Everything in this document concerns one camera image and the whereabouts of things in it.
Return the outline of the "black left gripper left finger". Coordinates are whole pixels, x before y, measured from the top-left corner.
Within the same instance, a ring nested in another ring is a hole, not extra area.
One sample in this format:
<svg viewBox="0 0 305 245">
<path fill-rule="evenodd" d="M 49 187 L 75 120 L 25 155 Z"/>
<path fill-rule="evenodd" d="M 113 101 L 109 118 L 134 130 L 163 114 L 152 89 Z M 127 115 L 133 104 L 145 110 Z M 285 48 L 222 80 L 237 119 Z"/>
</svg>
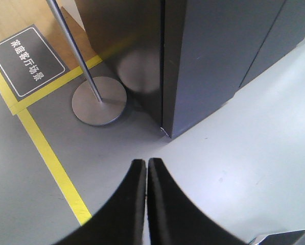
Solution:
<svg viewBox="0 0 305 245">
<path fill-rule="evenodd" d="M 56 244 L 142 244 L 145 195 L 146 164 L 142 159 L 134 159 L 101 209 Z"/>
</svg>

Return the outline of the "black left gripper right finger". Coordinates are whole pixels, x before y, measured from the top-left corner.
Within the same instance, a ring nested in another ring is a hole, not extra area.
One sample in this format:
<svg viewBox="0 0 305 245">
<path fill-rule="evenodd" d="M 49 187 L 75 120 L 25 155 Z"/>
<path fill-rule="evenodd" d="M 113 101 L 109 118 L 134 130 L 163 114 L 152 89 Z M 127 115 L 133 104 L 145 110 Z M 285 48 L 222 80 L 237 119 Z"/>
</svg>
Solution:
<svg viewBox="0 0 305 245">
<path fill-rule="evenodd" d="M 244 244 L 195 206 L 160 158 L 149 160 L 147 195 L 151 244 Z"/>
</svg>

